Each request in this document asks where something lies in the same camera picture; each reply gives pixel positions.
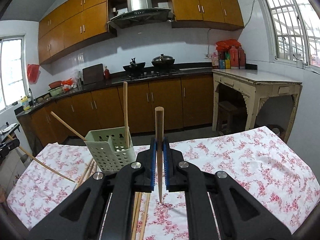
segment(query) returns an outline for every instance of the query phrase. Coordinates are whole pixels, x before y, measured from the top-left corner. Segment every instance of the red plastic bag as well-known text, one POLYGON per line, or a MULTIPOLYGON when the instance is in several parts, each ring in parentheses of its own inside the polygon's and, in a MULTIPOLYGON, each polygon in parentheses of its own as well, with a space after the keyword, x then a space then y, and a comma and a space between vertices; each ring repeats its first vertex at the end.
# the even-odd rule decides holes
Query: red plastic bag
POLYGON ((28 64, 27 66, 27 77, 30 84, 36 83, 39 74, 40 65, 28 64))
POLYGON ((64 80, 61 82, 62 85, 69 85, 71 86, 73 84, 72 78, 69 78, 68 80, 64 80))
POLYGON ((235 46, 236 48, 239 48, 241 46, 241 43, 237 40, 230 39, 226 41, 218 41, 216 43, 217 47, 216 50, 229 50, 231 46, 235 46))

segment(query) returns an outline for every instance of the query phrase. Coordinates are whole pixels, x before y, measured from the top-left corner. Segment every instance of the yellow detergent bottle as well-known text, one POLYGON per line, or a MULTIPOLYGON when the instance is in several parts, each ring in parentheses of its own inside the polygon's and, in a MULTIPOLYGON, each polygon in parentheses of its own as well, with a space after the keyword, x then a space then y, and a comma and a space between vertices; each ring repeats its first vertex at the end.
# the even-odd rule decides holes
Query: yellow detergent bottle
POLYGON ((21 103, 22 103, 23 111, 27 111, 30 109, 29 99, 27 96, 21 99, 21 103))

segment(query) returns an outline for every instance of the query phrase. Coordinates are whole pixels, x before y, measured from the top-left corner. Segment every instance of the window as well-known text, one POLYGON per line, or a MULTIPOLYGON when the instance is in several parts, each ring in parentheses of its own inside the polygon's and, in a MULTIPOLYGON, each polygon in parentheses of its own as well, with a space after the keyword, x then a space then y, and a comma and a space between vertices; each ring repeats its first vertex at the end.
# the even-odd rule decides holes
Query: window
POLYGON ((266 0, 276 58, 301 59, 320 67, 320 19, 308 0, 266 0))
POLYGON ((0 40, 0 110, 26 95, 21 52, 22 38, 0 40))

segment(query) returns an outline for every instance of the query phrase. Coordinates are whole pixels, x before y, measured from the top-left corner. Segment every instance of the wooden table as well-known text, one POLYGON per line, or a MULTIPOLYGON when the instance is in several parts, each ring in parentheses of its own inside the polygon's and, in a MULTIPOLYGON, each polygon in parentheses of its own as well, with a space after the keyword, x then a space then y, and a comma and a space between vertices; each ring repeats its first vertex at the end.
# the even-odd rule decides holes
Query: wooden table
POLYGON ((219 84, 224 84, 239 91, 247 107, 247 123, 245 130, 253 129, 256 117, 263 104, 270 97, 291 95, 293 109, 288 127, 285 132, 284 142, 288 141, 293 122, 296 116, 302 82, 291 78, 260 71, 246 69, 213 69, 213 121, 212 130, 217 128, 219 84))

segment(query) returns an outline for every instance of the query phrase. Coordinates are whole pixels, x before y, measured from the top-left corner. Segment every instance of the range hood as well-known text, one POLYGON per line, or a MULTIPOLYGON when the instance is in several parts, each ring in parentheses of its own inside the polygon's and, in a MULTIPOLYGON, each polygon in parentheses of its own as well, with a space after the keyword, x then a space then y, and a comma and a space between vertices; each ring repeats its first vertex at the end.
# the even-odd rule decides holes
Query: range hood
POLYGON ((128 12, 113 17, 108 22, 114 28, 127 28, 147 23, 171 20, 173 13, 169 8, 153 8, 151 0, 127 0, 128 12))

